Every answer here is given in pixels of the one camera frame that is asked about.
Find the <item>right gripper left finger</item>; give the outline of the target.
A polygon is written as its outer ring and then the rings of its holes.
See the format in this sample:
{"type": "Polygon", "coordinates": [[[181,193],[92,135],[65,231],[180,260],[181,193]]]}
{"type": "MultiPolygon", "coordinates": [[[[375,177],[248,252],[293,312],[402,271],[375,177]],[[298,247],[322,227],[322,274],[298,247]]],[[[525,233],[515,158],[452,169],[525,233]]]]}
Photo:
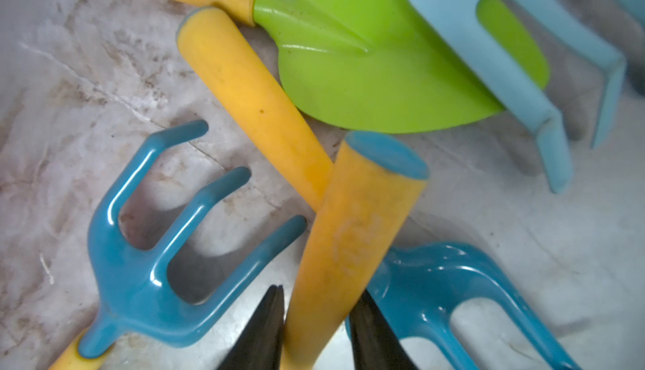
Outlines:
{"type": "Polygon", "coordinates": [[[284,310],[283,287],[270,286],[218,369],[279,369],[284,310]]]}

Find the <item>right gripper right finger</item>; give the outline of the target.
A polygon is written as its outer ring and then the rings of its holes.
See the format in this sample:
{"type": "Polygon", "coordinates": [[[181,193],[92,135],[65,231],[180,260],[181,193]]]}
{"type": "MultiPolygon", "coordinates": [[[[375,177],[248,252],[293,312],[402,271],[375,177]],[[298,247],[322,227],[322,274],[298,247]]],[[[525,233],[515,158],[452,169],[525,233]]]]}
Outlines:
{"type": "Polygon", "coordinates": [[[349,314],[349,334],[355,369],[418,369],[367,289],[349,314]]]}

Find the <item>teal fork yellow handle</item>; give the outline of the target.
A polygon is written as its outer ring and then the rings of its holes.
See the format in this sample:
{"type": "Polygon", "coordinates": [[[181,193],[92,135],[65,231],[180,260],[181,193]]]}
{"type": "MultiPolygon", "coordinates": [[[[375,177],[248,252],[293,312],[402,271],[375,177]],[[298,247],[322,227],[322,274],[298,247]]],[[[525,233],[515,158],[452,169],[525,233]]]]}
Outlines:
{"type": "MultiPolygon", "coordinates": [[[[284,90],[266,69],[231,17],[219,8],[195,10],[181,23],[176,44],[250,140],[317,212],[336,158],[330,158],[284,90]]],[[[399,249],[391,244],[368,290],[399,342],[434,343],[455,369],[475,361],[450,327],[460,304],[498,304],[553,369],[576,362],[559,344],[495,262],[463,242],[399,249]]]]}

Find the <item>teal rake yellow handle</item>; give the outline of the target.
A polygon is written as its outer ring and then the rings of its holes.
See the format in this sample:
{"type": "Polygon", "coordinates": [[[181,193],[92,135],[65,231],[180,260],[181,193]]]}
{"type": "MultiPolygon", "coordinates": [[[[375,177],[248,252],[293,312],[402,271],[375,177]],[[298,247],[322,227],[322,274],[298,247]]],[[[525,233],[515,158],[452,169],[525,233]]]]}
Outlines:
{"type": "Polygon", "coordinates": [[[168,148],[203,136],[204,120],[149,135],[104,195],[88,230],[88,252],[99,292],[90,327],[55,360],[53,369],[98,369],[122,335],[135,332],[176,348],[204,337],[261,271],[306,230],[296,215],[270,234],[200,305],[188,304],[170,285],[171,260],[218,202],[245,185],[251,173],[239,167],[201,188],[150,250],[127,242],[119,213],[156,159],[168,148]]]}

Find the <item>yellow toy shovel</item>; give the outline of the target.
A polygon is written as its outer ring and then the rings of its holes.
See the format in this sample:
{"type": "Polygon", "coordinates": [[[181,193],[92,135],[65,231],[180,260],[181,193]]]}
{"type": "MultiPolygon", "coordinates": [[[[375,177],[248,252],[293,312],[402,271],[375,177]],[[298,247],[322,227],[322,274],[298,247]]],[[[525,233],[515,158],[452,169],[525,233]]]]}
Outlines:
{"type": "Polygon", "coordinates": [[[287,311],[283,369],[311,369],[359,301],[429,179],[393,136],[351,131],[307,240],[287,311]]]}

